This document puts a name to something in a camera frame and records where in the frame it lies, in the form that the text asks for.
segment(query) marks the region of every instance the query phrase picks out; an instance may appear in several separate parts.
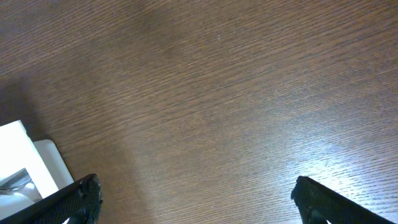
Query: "black plastic object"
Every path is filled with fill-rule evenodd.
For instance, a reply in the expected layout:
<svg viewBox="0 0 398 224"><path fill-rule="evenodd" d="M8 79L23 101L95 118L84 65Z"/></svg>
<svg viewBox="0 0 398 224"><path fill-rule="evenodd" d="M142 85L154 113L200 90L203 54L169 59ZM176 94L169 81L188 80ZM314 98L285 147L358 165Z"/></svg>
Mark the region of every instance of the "black plastic object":
<svg viewBox="0 0 398 224"><path fill-rule="evenodd" d="M394 224L309 177L298 177L292 199L304 224Z"/></svg>
<svg viewBox="0 0 398 224"><path fill-rule="evenodd" d="M92 224L98 220L102 204L100 182L89 174L53 195L0 221L0 224Z"/></svg>

